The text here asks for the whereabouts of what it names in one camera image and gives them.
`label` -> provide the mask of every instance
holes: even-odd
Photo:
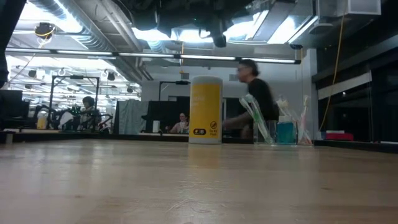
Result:
[[[190,137],[219,138],[220,95],[221,86],[217,84],[191,86]]]

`person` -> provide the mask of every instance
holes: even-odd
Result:
[[[94,98],[90,97],[90,96],[86,96],[83,98],[82,100],[84,108],[81,110],[81,116],[80,116],[80,129],[91,129],[93,128],[93,120],[91,119],[91,117],[93,115],[96,115],[95,118],[95,126],[96,128],[98,127],[98,124],[101,122],[101,117],[99,116],[100,113],[97,111],[94,114],[89,114],[89,111],[93,111],[94,112],[94,104],[95,104],[95,100]]]
[[[274,101],[269,85],[258,78],[259,70],[253,60],[241,60],[238,65],[238,79],[248,84],[248,92],[258,102],[262,116],[266,121],[277,121],[279,119],[279,108]],[[251,115],[245,111],[243,114],[224,121],[224,128],[242,128],[242,138],[252,138],[253,120]]]
[[[189,132],[188,117],[184,113],[180,113],[180,122],[175,124],[170,130],[170,133],[174,134],[187,134]]]

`white curtain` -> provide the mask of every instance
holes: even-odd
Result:
[[[148,102],[126,100],[119,102],[119,134],[139,134],[146,121],[141,116],[148,113]]]

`red object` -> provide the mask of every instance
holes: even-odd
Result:
[[[326,140],[354,141],[354,135],[349,133],[344,133],[344,134],[326,133]]]

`table surface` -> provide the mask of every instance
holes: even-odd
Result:
[[[0,223],[396,224],[398,155],[73,140],[0,150]]]

